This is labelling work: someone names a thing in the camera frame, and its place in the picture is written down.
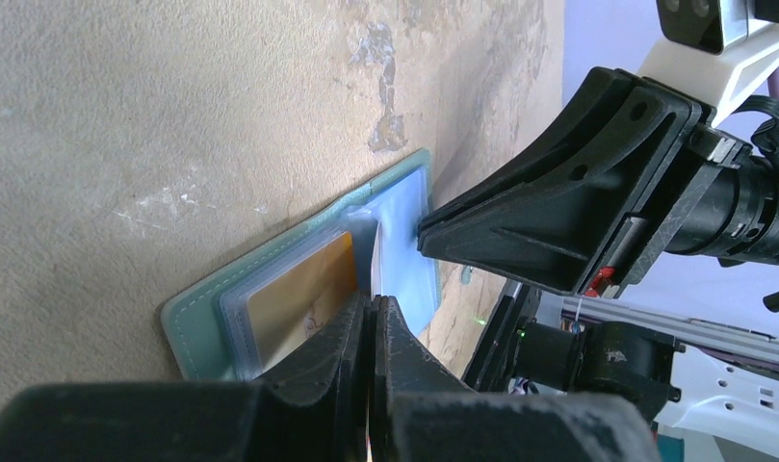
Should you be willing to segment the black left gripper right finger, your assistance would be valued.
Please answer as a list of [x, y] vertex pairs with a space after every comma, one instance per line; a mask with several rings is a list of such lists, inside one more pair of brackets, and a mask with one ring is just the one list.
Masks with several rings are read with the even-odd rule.
[[409, 331], [399, 302], [370, 308], [375, 461], [658, 461], [649, 424], [626, 399], [604, 394], [478, 393]]

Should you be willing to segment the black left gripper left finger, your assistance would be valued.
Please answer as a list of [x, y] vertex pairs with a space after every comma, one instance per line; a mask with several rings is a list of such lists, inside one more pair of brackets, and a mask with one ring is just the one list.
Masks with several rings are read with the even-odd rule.
[[29, 388], [0, 412], [0, 461], [362, 461], [369, 306], [351, 297], [251, 381]]

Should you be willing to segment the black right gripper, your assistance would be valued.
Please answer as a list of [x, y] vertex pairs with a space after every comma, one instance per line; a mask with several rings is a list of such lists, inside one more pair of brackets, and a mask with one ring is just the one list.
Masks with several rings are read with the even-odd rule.
[[[697, 129], [673, 167], [704, 118], [691, 96], [595, 67], [535, 141], [422, 220], [419, 250], [556, 294], [602, 297], [638, 283], [663, 251], [724, 268], [779, 266], [779, 121], [750, 142]], [[630, 216], [634, 235], [607, 264]]]

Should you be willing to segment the teal leather card holder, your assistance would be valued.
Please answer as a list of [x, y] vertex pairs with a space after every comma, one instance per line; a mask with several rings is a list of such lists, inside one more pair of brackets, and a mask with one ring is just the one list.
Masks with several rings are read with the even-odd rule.
[[395, 297], [421, 332], [441, 301], [436, 265], [417, 248], [430, 161], [415, 152], [169, 301], [161, 325], [181, 374], [251, 380], [357, 294]]

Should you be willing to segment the white card edge-on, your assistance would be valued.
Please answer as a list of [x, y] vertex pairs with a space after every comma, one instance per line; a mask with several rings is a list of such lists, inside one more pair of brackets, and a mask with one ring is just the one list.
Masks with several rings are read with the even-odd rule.
[[373, 250], [372, 250], [371, 264], [370, 264], [370, 290], [371, 290], [372, 297], [381, 295], [383, 292], [381, 255], [382, 255], [382, 230], [381, 230], [381, 223], [378, 221], [375, 228], [375, 236], [374, 236], [374, 243], [373, 243]]

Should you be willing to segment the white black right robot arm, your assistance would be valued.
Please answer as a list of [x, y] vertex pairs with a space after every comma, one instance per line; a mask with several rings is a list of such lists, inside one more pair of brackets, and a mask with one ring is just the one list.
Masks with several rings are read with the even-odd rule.
[[[418, 247], [556, 295], [615, 298], [658, 257], [779, 266], [779, 102], [751, 141], [716, 109], [621, 69], [591, 69], [524, 151], [424, 218]], [[779, 312], [779, 292], [765, 298]], [[579, 334], [526, 327], [515, 374], [562, 391], [618, 394], [649, 421], [779, 457], [779, 382], [673, 335], [624, 321]]]

